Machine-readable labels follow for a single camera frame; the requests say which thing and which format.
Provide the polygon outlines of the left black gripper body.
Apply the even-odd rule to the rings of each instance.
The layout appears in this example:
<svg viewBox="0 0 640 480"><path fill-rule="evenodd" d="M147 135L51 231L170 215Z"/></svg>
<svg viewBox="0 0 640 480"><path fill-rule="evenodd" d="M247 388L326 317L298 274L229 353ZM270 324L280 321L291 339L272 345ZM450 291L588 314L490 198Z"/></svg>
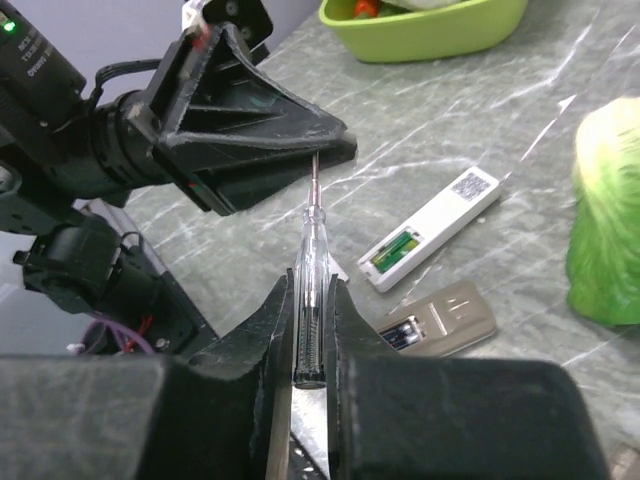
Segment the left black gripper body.
<svg viewBox="0 0 640 480"><path fill-rule="evenodd" d="M142 91L103 105L84 122L84 197L104 198L146 186L175 185L200 198L196 159L182 124L192 99Z"/></svg>

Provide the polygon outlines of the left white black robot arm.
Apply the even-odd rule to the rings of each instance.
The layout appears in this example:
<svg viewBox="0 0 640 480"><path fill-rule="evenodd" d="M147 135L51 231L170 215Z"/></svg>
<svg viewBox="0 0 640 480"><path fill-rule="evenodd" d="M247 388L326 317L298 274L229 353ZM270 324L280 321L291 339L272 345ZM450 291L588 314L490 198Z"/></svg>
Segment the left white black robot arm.
<svg viewBox="0 0 640 480"><path fill-rule="evenodd" d="M355 158L337 117L258 67L273 24L259 1L187 1L160 59L83 75L10 2L1 5L1 228L34 244L13 260L24 287L90 314L84 352L190 356L214 330L141 233L77 201L122 207L172 184L205 212L245 211Z"/></svg>

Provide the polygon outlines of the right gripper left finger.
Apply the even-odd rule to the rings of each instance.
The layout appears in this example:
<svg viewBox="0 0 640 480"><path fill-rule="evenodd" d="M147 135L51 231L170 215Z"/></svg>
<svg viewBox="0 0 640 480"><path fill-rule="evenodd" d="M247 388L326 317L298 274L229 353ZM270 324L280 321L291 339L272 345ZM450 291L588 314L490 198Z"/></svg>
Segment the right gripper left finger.
<svg viewBox="0 0 640 480"><path fill-rule="evenodd" d="M5 479L283 479L293 279L189 359L5 356Z"/></svg>

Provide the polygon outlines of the white universal AC remote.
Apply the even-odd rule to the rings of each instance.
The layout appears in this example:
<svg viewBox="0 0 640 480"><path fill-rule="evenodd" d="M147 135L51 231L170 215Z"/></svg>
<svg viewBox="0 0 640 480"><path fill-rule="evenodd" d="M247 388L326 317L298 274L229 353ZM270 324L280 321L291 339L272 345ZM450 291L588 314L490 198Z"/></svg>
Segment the white universal AC remote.
<svg viewBox="0 0 640 480"><path fill-rule="evenodd" d="M496 317L474 282L457 281L387 315L376 331L414 317L424 339L397 351L405 356L446 357L497 332Z"/></svg>

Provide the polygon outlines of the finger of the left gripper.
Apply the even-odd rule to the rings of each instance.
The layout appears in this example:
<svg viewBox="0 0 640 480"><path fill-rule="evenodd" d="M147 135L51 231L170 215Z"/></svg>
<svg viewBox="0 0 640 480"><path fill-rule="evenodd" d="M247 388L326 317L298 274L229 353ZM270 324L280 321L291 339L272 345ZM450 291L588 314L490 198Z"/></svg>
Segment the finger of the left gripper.
<svg viewBox="0 0 640 480"><path fill-rule="evenodd" d="M201 210L245 211L309 174L355 159L347 125L257 68L238 29L173 42L147 90L152 139Z"/></svg>

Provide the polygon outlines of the clear handled screwdriver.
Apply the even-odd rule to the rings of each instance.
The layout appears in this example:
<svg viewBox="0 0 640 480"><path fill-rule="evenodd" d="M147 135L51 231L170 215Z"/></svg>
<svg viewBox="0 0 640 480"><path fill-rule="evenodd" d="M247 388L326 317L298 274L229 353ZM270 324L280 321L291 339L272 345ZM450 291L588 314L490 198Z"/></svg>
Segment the clear handled screwdriver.
<svg viewBox="0 0 640 480"><path fill-rule="evenodd" d="M320 389L326 383L324 326L330 265L319 173L319 155L314 154L302 239L294 265L297 340L293 382L296 388L306 390Z"/></svg>

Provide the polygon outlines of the long white remote control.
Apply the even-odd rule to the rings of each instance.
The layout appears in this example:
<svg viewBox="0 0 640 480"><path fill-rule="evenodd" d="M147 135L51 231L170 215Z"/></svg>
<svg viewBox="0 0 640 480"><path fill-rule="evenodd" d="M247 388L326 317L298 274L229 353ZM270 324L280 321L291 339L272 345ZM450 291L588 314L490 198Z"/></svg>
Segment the long white remote control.
<svg viewBox="0 0 640 480"><path fill-rule="evenodd" d="M385 293L441 248L460 230L496 202L500 180L471 167L396 227L358 260L358 267L374 288ZM414 235L419 244L393 268L380 274L372 257L402 232Z"/></svg>

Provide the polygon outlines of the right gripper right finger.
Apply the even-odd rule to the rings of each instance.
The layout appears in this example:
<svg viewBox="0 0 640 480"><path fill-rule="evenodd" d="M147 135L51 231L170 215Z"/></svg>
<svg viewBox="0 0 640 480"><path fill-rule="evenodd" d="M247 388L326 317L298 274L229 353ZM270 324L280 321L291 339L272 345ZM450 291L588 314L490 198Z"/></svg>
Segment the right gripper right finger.
<svg viewBox="0 0 640 480"><path fill-rule="evenodd" d="M403 356L327 295L325 372L334 479L606 479L585 401L558 364Z"/></svg>

